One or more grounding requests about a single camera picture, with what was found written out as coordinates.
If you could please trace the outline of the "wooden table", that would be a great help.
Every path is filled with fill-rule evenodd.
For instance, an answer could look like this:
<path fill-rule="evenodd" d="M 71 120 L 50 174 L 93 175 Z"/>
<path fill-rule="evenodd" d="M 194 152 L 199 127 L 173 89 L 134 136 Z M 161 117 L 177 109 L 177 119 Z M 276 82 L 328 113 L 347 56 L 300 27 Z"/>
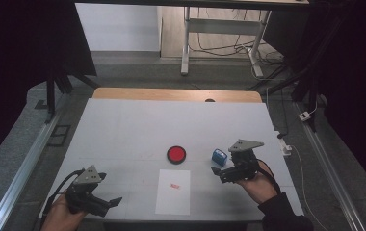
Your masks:
<path fill-rule="evenodd" d="M 169 90 L 135 88 L 98 88 L 94 99 L 168 100 L 195 102 L 240 102 L 261 103 L 256 91 L 238 90 Z"/>

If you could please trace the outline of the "person's left hand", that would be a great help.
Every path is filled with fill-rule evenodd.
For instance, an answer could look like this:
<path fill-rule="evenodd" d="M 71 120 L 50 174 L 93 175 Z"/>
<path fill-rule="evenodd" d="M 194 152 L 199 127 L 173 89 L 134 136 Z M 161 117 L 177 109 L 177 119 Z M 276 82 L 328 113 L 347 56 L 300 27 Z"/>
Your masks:
<path fill-rule="evenodd" d="M 76 231 L 87 212 L 72 214 L 64 195 L 52 204 L 40 231 Z"/>

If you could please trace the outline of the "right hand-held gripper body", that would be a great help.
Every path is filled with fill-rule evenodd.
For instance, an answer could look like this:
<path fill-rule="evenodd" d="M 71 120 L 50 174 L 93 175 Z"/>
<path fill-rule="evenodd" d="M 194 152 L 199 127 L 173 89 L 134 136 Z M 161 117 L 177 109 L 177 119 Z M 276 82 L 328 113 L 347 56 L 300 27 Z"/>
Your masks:
<path fill-rule="evenodd" d="M 261 141 L 237 140 L 228 148 L 234 166 L 220 171 L 221 181 L 227 183 L 252 179 L 259 168 L 253 149 L 263 145 Z"/>

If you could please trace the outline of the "black metal stand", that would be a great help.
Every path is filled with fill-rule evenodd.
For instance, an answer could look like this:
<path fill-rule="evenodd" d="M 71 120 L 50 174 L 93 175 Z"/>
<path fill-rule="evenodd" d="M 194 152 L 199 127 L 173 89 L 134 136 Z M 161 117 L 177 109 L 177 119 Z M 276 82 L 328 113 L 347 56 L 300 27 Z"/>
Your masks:
<path fill-rule="evenodd" d="M 291 98 L 301 102 L 309 94 L 308 111 L 311 113 L 311 119 L 308 124 L 316 130 L 314 107 L 319 93 L 321 68 L 344 19 L 345 16 L 341 13 L 328 10 L 311 13 L 272 11 L 263 40 L 281 53 L 284 60 L 266 80 L 250 89 L 262 93 L 263 85 L 272 81 L 283 70 L 290 70 L 291 76 L 268 88 L 268 94 L 296 83 Z"/>
<path fill-rule="evenodd" d="M 46 81 L 46 91 L 47 91 L 47 118 L 46 123 L 50 123 L 55 116 L 56 112 L 56 101 L 55 101 L 55 87 L 58 87 L 59 91 L 63 94 L 70 94 L 73 90 L 73 86 L 70 83 L 69 77 L 73 76 L 80 80 L 87 86 L 96 90 L 100 87 L 98 83 L 88 78 L 86 75 L 80 73 L 70 73 L 66 71 L 60 71 L 56 74 L 51 74 Z"/>

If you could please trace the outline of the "black curtain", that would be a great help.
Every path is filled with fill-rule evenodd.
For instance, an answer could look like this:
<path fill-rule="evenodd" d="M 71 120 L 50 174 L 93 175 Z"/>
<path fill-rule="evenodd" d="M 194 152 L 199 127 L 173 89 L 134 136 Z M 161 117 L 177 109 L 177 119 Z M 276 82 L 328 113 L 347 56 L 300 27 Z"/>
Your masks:
<path fill-rule="evenodd" d="M 294 12 L 328 10 L 345 16 L 326 53 L 318 94 L 327 100 L 328 123 L 366 170 L 366 0 L 309 2 L 315 10 Z"/>
<path fill-rule="evenodd" d="M 0 0 L 0 144 L 31 87 L 76 74 L 96 70 L 75 0 Z"/>

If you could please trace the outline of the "white power strip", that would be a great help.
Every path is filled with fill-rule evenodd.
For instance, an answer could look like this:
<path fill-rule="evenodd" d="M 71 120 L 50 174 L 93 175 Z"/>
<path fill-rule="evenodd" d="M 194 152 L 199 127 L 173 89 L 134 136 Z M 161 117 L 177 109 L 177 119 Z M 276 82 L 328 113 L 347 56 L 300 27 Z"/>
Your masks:
<path fill-rule="evenodd" d="M 284 156 L 290 156 L 292 154 L 292 147 L 285 142 L 284 138 L 278 139 L 278 143 L 279 143 L 279 148 Z"/>

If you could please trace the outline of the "blue stamp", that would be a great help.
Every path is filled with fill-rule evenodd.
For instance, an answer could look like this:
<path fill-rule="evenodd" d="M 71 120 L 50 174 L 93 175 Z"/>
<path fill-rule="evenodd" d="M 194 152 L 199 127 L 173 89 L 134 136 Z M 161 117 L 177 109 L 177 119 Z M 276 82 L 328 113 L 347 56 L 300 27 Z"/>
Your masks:
<path fill-rule="evenodd" d="M 227 155 L 220 149 L 215 149 L 212 153 L 212 161 L 220 167 L 224 167 L 227 161 Z"/>

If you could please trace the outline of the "white paper sheet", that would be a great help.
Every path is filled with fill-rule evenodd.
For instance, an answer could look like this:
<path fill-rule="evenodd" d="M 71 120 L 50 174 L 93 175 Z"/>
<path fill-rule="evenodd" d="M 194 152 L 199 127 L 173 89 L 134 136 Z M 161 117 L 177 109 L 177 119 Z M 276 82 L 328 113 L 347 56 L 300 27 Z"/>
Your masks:
<path fill-rule="evenodd" d="M 191 172 L 161 169 L 159 171 L 155 213 L 188 216 L 190 214 Z"/>

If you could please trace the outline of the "white table cover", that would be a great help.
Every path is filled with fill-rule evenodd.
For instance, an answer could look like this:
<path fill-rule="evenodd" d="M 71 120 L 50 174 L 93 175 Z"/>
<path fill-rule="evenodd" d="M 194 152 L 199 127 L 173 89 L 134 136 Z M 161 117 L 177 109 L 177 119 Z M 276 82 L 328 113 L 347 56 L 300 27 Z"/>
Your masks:
<path fill-rule="evenodd" d="M 266 162 L 296 214 L 302 208 L 279 149 L 268 110 L 262 103 L 180 102 L 91 99 L 81 116 L 54 180 L 67 187 L 74 170 L 95 166 L 106 174 L 94 190 L 105 200 L 121 197 L 105 219 L 132 221 L 258 221 L 263 215 L 238 185 L 213 174 L 212 153 L 237 140 L 261 141 L 254 150 Z M 167 158 L 170 147 L 186 150 L 182 164 Z M 190 214 L 155 213 L 159 171 L 191 172 Z"/>

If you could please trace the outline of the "aluminium rail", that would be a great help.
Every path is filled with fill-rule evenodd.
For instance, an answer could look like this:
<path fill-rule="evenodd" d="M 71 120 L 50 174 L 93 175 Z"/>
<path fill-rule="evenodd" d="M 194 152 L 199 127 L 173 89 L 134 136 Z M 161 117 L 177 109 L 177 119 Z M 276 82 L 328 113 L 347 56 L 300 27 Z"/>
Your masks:
<path fill-rule="evenodd" d="M 302 121 L 301 124 L 351 230 L 366 231 L 365 225 L 317 133 L 311 129 L 306 121 Z"/>
<path fill-rule="evenodd" d="M 53 116 L 50 117 L 48 122 L 43 123 L 35 141 L 26 154 L 22 165 L 18 169 L 11 184 L 2 197 L 0 201 L 0 231 L 2 231 L 5 224 L 7 223 L 7 220 L 13 211 L 13 207 L 15 206 L 25 185 L 27 184 L 27 181 L 29 180 L 30 175 L 34 170 L 57 122 L 61 118 L 62 113 L 63 110 L 58 110 Z"/>

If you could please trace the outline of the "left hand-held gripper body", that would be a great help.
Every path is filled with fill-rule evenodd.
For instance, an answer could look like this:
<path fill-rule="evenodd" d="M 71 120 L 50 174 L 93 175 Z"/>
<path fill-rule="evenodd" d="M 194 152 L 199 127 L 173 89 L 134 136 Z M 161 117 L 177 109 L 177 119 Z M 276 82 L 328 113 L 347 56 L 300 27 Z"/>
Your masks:
<path fill-rule="evenodd" d="M 66 201 L 72 214 L 87 212 L 105 217 L 111 203 L 93 195 L 93 191 L 106 174 L 97 172 L 95 166 L 83 169 L 66 190 Z"/>

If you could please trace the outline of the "person's right hand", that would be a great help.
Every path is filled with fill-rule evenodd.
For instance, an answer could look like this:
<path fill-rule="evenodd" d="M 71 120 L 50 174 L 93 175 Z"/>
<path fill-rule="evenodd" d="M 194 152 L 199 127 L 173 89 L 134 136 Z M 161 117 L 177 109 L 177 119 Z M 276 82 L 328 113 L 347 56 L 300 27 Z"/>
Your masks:
<path fill-rule="evenodd" d="M 262 204 L 277 196 L 277 191 L 271 182 L 274 177 L 269 167 L 262 161 L 259 161 L 259 166 L 266 174 L 258 172 L 253 179 L 239 180 L 237 184 L 247 192 L 254 202 Z"/>

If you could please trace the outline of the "white-legged desk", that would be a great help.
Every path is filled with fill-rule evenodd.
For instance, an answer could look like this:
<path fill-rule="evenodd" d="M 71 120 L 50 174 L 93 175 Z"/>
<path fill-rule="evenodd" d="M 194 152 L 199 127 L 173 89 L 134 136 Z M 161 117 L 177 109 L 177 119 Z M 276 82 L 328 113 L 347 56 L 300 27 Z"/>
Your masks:
<path fill-rule="evenodd" d="M 73 0 L 84 4 L 114 4 L 157 7 L 182 7 L 184 9 L 184 43 L 180 73 L 185 76 L 189 72 L 189 34 L 207 33 L 223 35 L 255 36 L 256 42 L 248 51 L 249 59 L 255 64 L 254 70 L 262 75 L 256 63 L 255 54 L 265 31 L 272 10 L 296 11 L 311 7 L 308 0 Z M 265 15 L 260 21 L 235 21 L 233 19 L 191 18 L 191 8 L 262 10 Z"/>

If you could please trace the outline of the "round red ink pad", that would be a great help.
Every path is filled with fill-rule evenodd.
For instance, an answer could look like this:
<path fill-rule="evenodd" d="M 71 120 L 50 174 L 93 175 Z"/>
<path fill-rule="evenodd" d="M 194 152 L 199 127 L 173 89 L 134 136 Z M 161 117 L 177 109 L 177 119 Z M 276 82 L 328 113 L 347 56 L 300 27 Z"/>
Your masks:
<path fill-rule="evenodd" d="M 167 158 L 169 162 L 174 165 L 182 164 L 185 161 L 186 156 L 186 150 L 179 145 L 172 146 L 167 151 Z"/>

